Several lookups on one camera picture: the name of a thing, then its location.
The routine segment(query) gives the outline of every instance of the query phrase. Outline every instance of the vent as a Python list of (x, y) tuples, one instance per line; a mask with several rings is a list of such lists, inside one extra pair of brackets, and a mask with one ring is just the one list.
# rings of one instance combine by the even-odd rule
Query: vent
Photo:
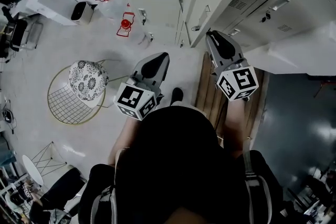
[(236, 9), (243, 9), (246, 6), (246, 3), (239, 0), (232, 0), (229, 6)]
[(292, 28), (287, 26), (287, 25), (281, 25), (278, 27), (279, 30), (283, 31), (283, 32), (288, 32), (288, 31), (291, 31)]

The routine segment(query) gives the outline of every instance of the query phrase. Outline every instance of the white floor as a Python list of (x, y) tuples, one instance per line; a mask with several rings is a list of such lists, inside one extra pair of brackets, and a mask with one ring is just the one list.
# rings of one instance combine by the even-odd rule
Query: white floor
[[(62, 158), (77, 167), (85, 178), (93, 165), (106, 162), (126, 119), (115, 106), (101, 109), (92, 120), (79, 126), (61, 124), (48, 108), (47, 90), (52, 78), (77, 60), (114, 60), (109, 72), (113, 79), (129, 75), (144, 57), (166, 51), (171, 62), (161, 85), (165, 97), (160, 106), (169, 104), (174, 87), (183, 89), (184, 101), (195, 101), (203, 56), (199, 50), (155, 42), (146, 49), (124, 44), (116, 39), (116, 26), (99, 11), (95, 11), (88, 26), (66, 27), (52, 20), (42, 21), (44, 30), (37, 49), (18, 52), (1, 74), (2, 94), (11, 100), (17, 121), (15, 135), (9, 131), (6, 137), (19, 162), (23, 154), (34, 157), (51, 141)], [(47, 175), (45, 186), (49, 188), (58, 177), (59, 173)]]

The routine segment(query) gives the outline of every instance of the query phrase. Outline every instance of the small device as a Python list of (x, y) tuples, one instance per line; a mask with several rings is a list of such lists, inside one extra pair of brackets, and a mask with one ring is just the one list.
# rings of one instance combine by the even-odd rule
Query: small device
[(154, 54), (141, 60), (126, 83), (122, 83), (115, 98), (121, 113), (142, 121), (160, 103), (163, 95), (160, 85), (164, 81), (169, 55)]
[(219, 31), (208, 31), (206, 46), (215, 66), (216, 85), (229, 101), (249, 97), (258, 89), (254, 68), (248, 65), (236, 41)]

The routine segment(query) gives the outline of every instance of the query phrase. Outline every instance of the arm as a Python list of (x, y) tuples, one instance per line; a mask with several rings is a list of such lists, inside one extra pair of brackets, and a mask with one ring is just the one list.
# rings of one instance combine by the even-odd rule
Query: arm
[(125, 147), (129, 147), (132, 144), (135, 135), (138, 132), (140, 123), (141, 121), (138, 121), (131, 117), (127, 117), (125, 125), (111, 150), (108, 159), (108, 165), (115, 166), (116, 164), (115, 156), (117, 155), (118, 150), (123, 149)]
[(228, 103), (224, 124), (223, 144), (234, 158), (243, 153), (245, 102), (242, 99)]

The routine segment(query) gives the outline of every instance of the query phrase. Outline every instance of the round table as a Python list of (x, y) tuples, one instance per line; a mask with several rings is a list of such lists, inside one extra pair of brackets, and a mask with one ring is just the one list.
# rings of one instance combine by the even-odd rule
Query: round table
[(42, 178), (41, 173), (39, 172), (39, 170), (37, 169), (37, 167), (35, 166), (35, 164), (33, 163), (33, 161), (26, 155), (22, 156), (22, 161), (23, 164), (27, 170), (27, 173), (30, 175), (30, 177), (39, 185), (43, 186), (44, 185), (44, 181)]

